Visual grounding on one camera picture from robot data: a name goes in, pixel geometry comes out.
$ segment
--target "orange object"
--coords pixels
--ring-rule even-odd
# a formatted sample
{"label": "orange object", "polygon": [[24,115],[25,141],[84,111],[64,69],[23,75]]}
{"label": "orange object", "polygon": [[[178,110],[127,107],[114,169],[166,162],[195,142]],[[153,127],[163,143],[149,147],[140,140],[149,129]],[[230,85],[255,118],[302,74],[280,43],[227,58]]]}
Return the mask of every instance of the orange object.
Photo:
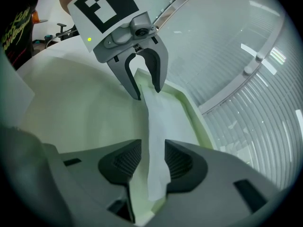
{"label": "orange object", "polygon": [[40,22],[40,19],[39,19],[39,16],[38,16],[38,12],[35,10],[33,12],[33,23],[36,24],[36,23],[39,23]]}

